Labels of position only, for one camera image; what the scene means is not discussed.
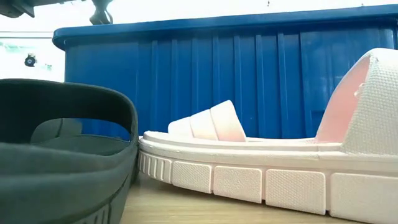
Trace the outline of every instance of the white slide sandal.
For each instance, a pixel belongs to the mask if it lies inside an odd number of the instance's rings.
[[[139,168],[177,187],[368,223],[398,223],[398,50],[336,87],[315,138],[247,138],[232,105],[145,132]]]

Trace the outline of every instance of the dark gray sandal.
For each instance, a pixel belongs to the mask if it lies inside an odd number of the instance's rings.
[[[119,223],[136,174],[133,103],[107,88],[39,80],[0,80],[0,95],[0,223]],[[131,140],[79,134],[73,121],[38,128],[59,118],[112,121]]]

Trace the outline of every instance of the blue container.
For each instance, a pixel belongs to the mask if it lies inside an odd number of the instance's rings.
[[[66,52],[67,82],[130,97],[140,134],[232,100],[248,136],[304,138],[360,56],[397,48],[397,18],[393,4],[63,28],[53,42]],[[121,134],[101,121],[84,125]]]

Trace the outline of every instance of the wooden surface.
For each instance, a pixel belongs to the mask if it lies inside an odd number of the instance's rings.
[[[356,222],[194,192],[140,175],[130,190],[121,223],[352,224]]]

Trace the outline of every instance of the slipper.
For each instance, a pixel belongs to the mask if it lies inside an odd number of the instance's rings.
[[[397,62],[398,50],[373,49],[362,56],[336,87],[313,139],[246,138],[231,110],[223,116],[210,110],[170,124],[170,134],[145,132],[139,168],[208,194],[397,223]]]
[[[40,80],[0,80],[0,94],[0,223],[119,223],[136,171],[133,103]],[[74,118],[117,123],[130,141],[81,134]]]

